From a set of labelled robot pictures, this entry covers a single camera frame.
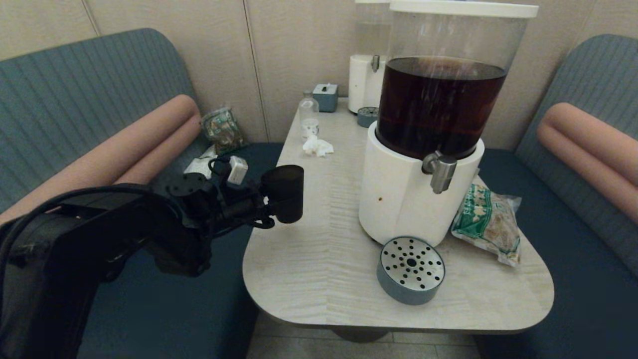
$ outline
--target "drip tray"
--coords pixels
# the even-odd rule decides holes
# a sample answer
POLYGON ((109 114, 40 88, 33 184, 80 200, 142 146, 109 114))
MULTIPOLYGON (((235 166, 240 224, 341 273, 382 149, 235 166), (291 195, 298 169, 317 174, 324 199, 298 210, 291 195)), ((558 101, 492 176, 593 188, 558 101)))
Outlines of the drip tray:
POLYGON ((416 237, 397 237, 386 243, 376 269, 383 290, 401 303, 429 302, 445 277, 443 259, 416 237))

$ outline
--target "metal spigot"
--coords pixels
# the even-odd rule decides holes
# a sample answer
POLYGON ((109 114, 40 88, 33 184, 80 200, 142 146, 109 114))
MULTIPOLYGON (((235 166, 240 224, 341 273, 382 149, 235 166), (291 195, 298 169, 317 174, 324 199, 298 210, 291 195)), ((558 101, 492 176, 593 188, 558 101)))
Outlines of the metal spigot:
POLYGON ((370 65, 372 65, 372 72, 376 73, 377 70, 379 70, 379 61, 381 61, 381 57, 379 57, 379 55, 374 55, 372 57, 372 63, 370 65))
POLYGON ((454 157, 445 156, 439 151, 427 155, 421 165, 421 171, 423 173, 432 175, 430 186, 435 194, 441 194, 450 187, 455 169, 456 159, 454 157))

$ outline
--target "beverage dispenser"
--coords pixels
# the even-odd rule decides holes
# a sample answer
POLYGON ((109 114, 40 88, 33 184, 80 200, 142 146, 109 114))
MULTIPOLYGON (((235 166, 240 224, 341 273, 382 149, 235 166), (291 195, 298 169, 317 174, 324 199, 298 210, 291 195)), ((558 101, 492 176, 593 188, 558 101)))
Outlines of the beverage dispenser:
POLYGON ((485 150, 480 139, 538 6, 392 0, 379 120, 368 129, 359 220, 385 244, 439 244, 485 150))
POLYGON ((357 48, 350 56, 348 108, 379 107, 392 13, 390 0, 355 0, 357 48))

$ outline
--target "white connector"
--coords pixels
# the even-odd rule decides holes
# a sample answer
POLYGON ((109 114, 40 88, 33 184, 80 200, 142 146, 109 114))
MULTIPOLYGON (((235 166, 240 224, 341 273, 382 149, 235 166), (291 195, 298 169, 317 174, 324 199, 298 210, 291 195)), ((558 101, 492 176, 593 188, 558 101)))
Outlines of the white connector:
POLYGON ((238 186, 241 185, 246 176, 246 172, 248 172, 248 163, 246 163, 246 160, 241 157, 231 156, 228 182, 238 186))

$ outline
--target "snack bag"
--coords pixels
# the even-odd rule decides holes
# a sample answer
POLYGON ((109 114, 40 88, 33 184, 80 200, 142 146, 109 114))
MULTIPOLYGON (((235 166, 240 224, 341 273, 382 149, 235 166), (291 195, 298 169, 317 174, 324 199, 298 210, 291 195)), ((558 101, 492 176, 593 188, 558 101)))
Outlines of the snack bag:
POLYGON ((206 114, 201 124, 204 134, 215 145, 219 155, 248 146, 228 107, 206 114))
POLYGON ((521 198, 495 194, 472 184, 452 222, 452 235, 492 252, 510 266, 521 262, 521 237, 515 213, 521 198))

